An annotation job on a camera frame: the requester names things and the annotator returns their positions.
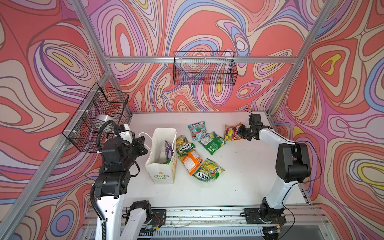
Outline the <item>orange Fox's fruits candy bag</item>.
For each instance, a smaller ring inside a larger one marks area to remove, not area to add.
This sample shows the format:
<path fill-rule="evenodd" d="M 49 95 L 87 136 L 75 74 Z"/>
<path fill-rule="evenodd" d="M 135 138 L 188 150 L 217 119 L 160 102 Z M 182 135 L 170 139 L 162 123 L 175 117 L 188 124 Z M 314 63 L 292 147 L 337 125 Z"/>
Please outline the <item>orange Fox's fruits candy bag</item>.
<path fill-rule="evenodd" d="M 242 140 L 243 138 L 239 135 L 238 130 L 242 123 L 239 123 L 234 126 L 225 126 L 225 135 L 224 135 L 224 140 L 225 142 L 228 141 L 239 141 Z"/>

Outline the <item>white paper bag with flowers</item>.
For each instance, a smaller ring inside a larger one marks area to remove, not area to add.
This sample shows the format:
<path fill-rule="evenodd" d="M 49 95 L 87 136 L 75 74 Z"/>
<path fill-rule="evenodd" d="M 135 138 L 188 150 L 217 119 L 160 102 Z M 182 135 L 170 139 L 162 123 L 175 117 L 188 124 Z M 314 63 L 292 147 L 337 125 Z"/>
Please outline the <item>white paper bag with flowers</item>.
<path fill-rule="evenodd" d="M 173 128 L 157 128 L 150 137 L 150 156 L 145 167 L 151 179 L 156 185 L 172 185 L 175 183 L 177 168 L 176 153 L 177 130 Z M 174 155 L 169 165 L 165 165 L 165 140 L 168 141 L 174 150 Z"/>

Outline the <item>purple Fox's candy bag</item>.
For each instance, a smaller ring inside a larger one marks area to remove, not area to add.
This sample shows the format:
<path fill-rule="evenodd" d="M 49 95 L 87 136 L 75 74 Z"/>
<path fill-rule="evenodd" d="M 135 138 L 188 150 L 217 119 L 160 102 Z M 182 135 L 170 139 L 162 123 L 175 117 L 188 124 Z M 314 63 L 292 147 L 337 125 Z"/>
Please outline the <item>purple Fox's candy bag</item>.
<path fill-rule="evenodd" d="M 166 161 L 168 159 L 172 159 L 173 155 L 174 155 L 174 150 L 173 150 L 173 146 L 165 140 L 165 156 L 166 156 Z"/>

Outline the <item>yellow-green fox's candy bag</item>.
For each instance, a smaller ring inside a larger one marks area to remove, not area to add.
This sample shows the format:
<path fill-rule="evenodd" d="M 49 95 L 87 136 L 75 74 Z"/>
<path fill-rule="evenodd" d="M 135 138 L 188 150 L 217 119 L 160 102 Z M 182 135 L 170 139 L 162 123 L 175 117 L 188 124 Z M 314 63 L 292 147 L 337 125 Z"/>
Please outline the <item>yellow-green fox's candy bag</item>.
<path fill-rule="evenodd" d="M 189 142 L 186 136 L 181 135 L 177 138 L 177 153 L 180 156 L 186 155 L 195 148 L 196 145 L 192 142 Z"/>
<path fill-rule="evenodd" d="M 224 168 L 216 162 L 206 159 L 193 176 L 201 182 L 212 182 L 216 180 L 223 172 Z"/>

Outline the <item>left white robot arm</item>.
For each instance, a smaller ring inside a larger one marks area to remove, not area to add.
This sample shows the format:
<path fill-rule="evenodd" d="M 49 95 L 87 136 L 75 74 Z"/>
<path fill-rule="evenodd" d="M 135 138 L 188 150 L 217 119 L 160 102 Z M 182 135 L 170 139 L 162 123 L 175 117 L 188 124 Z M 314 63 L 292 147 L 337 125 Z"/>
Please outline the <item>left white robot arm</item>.
<path fill-rule="evenodd" d="M 95 210 L 100 223 L 99 231 L 102 240 L 108 239 L 108 234 L 115 233 L 115 230 L 109 230 L 107 223 L 112 218 L 106 217 L 106 214 L 114 214 L 107 209 L 102 210 L 100 204 L 102 200 L 118 200 L 120 196 L 128 191 L 128 184 L 132 175 L 130 168 L 136 165 L 136 159 L 146 155 L 148 150 L 145 148 L 145 137 L 133 138 L 131 142 L 122 137 L 116 137 L 107 140 L 103 145 L 101 138 L 97 137 L 96 146 L 102 156 L 102 167 L 99 176 L 91 188 L 91 205 Z"/>

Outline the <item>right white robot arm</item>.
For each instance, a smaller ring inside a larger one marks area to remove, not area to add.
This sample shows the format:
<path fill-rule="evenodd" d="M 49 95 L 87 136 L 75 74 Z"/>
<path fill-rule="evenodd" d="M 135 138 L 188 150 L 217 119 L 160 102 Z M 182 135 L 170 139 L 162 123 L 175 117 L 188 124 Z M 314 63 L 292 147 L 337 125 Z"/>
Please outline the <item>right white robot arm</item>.
<path fill-rule="evenodd" d="M 247 141 L 261 140 L 276 152 L 277 178 L 269 194 L 263 198 L 258 216 L 265 224 L 282 222 L 285 203 L 291 190 L 311 176 L 308 146 L 290 141 L 264 125 L 259 114 L 250 114 L 249 126 L 241 125 L 238 134 Z"/>

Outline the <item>teal Fox's candy bag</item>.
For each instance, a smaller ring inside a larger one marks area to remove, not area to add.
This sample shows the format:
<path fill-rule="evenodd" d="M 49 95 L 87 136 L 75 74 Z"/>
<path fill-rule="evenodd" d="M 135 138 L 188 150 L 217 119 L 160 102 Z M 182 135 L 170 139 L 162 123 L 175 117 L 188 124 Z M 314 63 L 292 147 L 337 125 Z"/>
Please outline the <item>teal Fox's candy bag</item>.
<path fill-rule="evenodd" d="M 207 135 L 207 128 L 205 121 L 197 122 L 188 125 L 193 141 L 200 140 Z"/>

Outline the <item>orange snack bag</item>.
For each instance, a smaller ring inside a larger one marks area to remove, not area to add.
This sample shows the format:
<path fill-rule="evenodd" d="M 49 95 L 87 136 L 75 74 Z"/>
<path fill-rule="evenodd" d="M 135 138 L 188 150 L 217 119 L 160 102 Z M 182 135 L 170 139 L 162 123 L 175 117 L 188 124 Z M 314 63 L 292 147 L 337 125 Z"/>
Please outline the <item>orange snack bag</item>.
<path fill-rule="evenodd" d="M 195 150 L 192 150 L 185 155 L 179 156 L 179 160 L 183 163 L 189 175 L 195 174 L 195 172 L 204 162 L 203 158 Z"/>

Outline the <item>silver tape roll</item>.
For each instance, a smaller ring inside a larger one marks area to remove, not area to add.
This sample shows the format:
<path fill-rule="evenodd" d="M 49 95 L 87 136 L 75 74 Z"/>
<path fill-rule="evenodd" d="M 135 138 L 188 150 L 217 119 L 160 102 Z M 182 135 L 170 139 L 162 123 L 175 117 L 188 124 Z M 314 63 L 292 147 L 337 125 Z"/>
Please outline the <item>silver tape roll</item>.
<path fill-rule="evenodd" d="M 108 116 L 108 115 L 105 115 L 105 114 L 101 114 L 101 115 L 98 115 L 95 117 L 94 124 L 102 125 L 108 121 L 114 121 L 116 124 L 118 123 L 115 118 Z"/>

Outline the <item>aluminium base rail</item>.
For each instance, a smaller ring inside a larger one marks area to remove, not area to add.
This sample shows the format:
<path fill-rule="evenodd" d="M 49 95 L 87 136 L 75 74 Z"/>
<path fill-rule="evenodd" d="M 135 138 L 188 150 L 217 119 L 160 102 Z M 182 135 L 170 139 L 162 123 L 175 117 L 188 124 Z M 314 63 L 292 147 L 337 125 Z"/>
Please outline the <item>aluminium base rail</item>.
<path fill-rule="evenodd" d="M 153 208 L 140 240 L 279 239 L 335 240 L 325 212 L 314 205 L 289 205 L 282 214 L 262 221 L 258 206 Z"/>

